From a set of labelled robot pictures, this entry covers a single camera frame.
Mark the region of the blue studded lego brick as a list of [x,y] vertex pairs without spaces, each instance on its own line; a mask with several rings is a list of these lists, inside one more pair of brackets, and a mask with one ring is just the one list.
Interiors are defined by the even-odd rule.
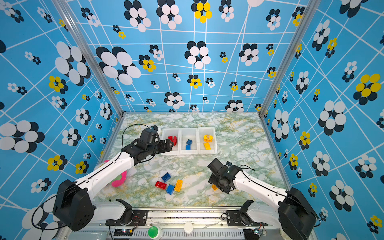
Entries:
[[169,173],[166,173],[166,174],[164,174],[164,175],[161,177],[161,179],[162,179],[162,181],[163,181],[164,183],[166,183],[168,180],[171,179],[171,175],[170,175]]

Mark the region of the red long lego brick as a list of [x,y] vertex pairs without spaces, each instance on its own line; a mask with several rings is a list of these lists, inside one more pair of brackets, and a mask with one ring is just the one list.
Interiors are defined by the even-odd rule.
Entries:
[[160,182],[160,181],[157,181],[156,184],[155,184],[155,187],[161,189],[161,190],[166,190],[167,189],[167,184],[166,183],[163,183],[163,182]]

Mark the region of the yellow long lego brick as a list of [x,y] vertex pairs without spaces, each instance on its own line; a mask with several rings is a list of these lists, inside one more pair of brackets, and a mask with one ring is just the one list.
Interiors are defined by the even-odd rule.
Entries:
[[182,189],[183,181],[182,180],[177,180],[177,183],[175,185],[175,191],[180,192]]

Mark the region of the blue lego brick bottom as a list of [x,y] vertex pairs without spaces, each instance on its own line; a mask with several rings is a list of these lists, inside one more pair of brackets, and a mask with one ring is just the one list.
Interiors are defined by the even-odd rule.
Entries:
[[167,190],[166,190],[167,194],[172,195],[174,191],[175,191],[175,186],[174,185],[168,185]]

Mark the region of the yellow round lego piece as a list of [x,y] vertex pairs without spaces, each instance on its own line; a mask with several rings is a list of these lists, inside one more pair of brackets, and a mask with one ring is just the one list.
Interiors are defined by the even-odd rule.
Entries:
[[204,142],[210,143],[213,141],[213,136],[212,135],[203,135],[203,140]]

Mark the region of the yellow curved lego brick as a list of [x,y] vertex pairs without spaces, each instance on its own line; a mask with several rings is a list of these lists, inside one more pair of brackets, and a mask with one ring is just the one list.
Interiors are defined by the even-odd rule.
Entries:
[[206,150],[210,150],[211,149],[210,143],[204,143],[204,147],[205,147]]

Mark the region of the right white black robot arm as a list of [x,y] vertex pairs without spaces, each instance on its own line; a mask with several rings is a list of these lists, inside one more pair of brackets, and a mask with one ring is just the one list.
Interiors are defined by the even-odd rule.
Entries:
[[260,205],[252,200],[247,200],[241,206],[238,213],[241,223],[246,227],[259,224],[254,230],[255,234],[260,234],[264,225],[268,224],[278,227],[292,240],[307,240],[320,223],[315,210],[296,188],[286,190],[272,186],[246,174],[241,167],[230,162],[223,164],[218,159],[209,163],[208,168],[212,172],[209,183],[223,193],[243,191],[271,208],[262,211]]

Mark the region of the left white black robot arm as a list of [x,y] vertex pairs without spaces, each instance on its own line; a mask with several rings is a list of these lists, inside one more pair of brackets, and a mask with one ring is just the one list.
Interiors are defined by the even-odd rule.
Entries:
[[137,164],[150,161],[156,154],[170,152],[173,146],[172,140],[160,139],[157,126],[146,127],[138,139],[122,147],[120,153],[107,163],[74,182],[62,182],[57,194],[51,197],[53,203],[46,200],[46,204],[53,208],[53,215],[63,223],[62,225],[42,228],[39,222],[35,223],[36,213],[44,208],[40,205],[26,214],[27,226],[42,231],[56,231],[68,227],[76,232],[89,223],[111,221],[122,226],[133,223],[137,228],[140,218],[134,215],[133,207],[127,202],[117,199],[114,202],[96,204],[92,200],[118,175]]

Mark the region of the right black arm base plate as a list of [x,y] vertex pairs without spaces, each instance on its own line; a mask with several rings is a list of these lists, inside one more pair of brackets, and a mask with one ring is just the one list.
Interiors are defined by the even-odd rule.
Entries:
[[245,223],[241,217],[241,213],[239,210],[227,210],[225,213],[221,215],[221,219],[227,222],[229,227],[265,227],[268,224],[263,222],[253,222],[252,220],[248,221],[248,224]]

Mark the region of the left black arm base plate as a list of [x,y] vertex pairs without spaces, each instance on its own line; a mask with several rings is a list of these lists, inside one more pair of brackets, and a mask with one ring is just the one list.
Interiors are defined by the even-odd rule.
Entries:
[[130,219],[126,220],[106,220],[106,226],[145,226],[148,219],[147,210],[132,210],[132,213],[129,215]]

